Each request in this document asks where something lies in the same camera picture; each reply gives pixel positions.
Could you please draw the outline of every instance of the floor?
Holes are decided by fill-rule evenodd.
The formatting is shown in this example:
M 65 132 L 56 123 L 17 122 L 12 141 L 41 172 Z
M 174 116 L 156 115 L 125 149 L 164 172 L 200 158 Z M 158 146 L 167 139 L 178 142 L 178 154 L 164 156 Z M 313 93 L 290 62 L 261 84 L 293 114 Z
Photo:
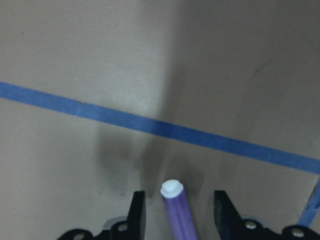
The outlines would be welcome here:
M 320 2 L 2 0 L 0 81 L 320 160 Z M 100 233 L 146 191 L 146 240 L 172 240 L 163 181 L 199 239 L 213 192 L 280 233 L 319 175 L 0 98 L 0 232 Z M 320 214 L 310 226 L 320 233 Z

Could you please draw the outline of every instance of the marker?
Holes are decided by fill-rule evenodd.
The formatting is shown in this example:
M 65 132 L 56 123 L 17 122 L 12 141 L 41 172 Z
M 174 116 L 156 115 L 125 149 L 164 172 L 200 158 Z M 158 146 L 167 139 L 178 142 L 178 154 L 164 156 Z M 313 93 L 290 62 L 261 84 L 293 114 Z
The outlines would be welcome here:
M 162 184 L 161 195 L 175 240 L 197 240 L 184 186 L 175 179 Z

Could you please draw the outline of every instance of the black plastic part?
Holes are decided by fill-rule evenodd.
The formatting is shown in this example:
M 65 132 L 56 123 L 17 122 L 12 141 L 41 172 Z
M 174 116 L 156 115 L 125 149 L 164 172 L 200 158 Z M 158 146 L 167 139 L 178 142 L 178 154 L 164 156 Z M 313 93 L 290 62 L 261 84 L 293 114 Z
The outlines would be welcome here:
M 83 229 L 67 231 L 58 240 L 143 240 L 146 228 L 146 197 L 144 191 L 133 194 L 126 221 L 115 223 L 111 230 L 103 230 L 93 237 Z
M 214 222 L 221 240 L 320 240 L 304 226 L 288 226 L 277 234 L 255 220 L 241 219 L 225 191 L 214 192 Z

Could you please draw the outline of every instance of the blue tape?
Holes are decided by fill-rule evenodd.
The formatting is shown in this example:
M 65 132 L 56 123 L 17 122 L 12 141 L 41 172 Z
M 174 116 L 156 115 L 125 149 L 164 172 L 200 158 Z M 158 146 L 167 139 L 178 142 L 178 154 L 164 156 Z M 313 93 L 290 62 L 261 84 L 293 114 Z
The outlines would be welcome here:
M 298 225 L 309 227 L 312 221 L 315 219 L 317 212 L 320 207 L 320 178 L 315 186 L 315 191 L 311 198 L 309 199 L 307 205 L 305 206 L 300 219 L 298 221 Z
M 90 103 L 83 103 L 70 98 L 5 82 L 0 82 L 0 97 L 313 174 L 320 174 L 320 161 L 314 158 L 292 154 Z

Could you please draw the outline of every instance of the painter's tape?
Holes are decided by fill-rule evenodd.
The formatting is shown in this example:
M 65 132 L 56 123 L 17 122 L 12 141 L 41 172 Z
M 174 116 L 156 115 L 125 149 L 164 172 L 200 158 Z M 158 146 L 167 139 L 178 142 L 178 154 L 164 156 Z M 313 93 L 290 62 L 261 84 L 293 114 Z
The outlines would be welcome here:
M 272 164 L 320 174 L 314 158 L 0 82 L 0 97 Z
M 309 199 L 305 209 L 303 210 L 298 225 L 309 227 L 312 221 L 315 219 L 320 207 L 320 178 L 315 186 L 315 191 Z

